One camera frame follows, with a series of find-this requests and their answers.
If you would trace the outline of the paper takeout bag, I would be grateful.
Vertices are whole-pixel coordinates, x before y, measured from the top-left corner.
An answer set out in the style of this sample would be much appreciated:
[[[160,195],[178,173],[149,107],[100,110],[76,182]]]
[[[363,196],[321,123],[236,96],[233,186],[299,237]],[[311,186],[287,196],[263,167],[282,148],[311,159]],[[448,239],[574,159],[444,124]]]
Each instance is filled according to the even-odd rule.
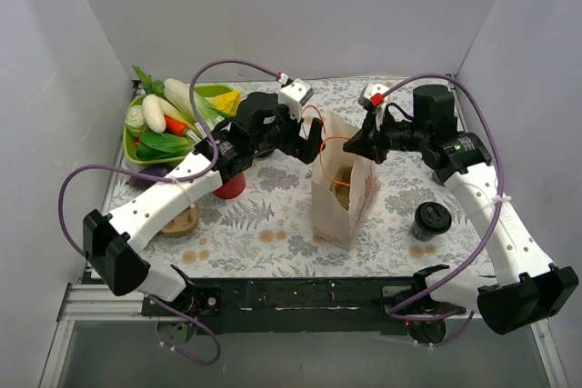
[[[311,178],[314,235],[349,251],[373,209],[381,189],[376,164],[343,150],[356,127],[324,111],[325,144]]]

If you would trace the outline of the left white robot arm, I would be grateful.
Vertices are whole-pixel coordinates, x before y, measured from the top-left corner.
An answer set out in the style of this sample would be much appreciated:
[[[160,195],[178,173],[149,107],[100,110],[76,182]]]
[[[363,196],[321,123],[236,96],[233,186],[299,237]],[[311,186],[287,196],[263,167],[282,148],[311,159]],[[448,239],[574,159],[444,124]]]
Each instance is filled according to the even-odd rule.
[[[194,295],[186,275],[176,267],[148,262],[142,250],[172,219],[242,174],[257,156],[279,150],[313,163],[323,125],[315,120],[302,137],[302,123],[275,95],[250,94],[236,116],[219,122],[211,137],[198,143],[163,181],[108,214],[94,210],[85,216],[86,260],[114,295],[152,294],[170,313],[187,313]]]

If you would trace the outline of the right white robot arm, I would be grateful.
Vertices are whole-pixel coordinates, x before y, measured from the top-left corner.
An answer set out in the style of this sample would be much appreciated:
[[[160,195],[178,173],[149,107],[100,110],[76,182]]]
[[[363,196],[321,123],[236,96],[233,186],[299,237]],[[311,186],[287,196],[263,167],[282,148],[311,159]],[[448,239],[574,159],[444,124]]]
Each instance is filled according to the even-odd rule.
[[[481,315],[497,334],[506,334],[557,314],[579,285],[570,266],[559,267],[537,245],[502,186],[503,177],[476,134],[457,128],[455,98],[445,85],[413,90],[413,113],[397,121],[382,84],[369,84],[358,98],[366,116],[343,149],[381,164],[390,151],[414,152],[457,199],[487,251],[495,275],[445,265],[417,272],[408,299],[389,315],[402,318],[415,306],[432,313],[449,303]]]

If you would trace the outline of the black cup lid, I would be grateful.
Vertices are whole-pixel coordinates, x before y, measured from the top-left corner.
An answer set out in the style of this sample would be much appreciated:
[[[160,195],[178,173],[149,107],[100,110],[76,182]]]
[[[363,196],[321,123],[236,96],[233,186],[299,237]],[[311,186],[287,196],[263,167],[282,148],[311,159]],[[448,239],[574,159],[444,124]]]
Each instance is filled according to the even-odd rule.
[[[451,225],[452,216],[440,203],[424,202],[415,211],[415,226],[426,234],[444,234]]]

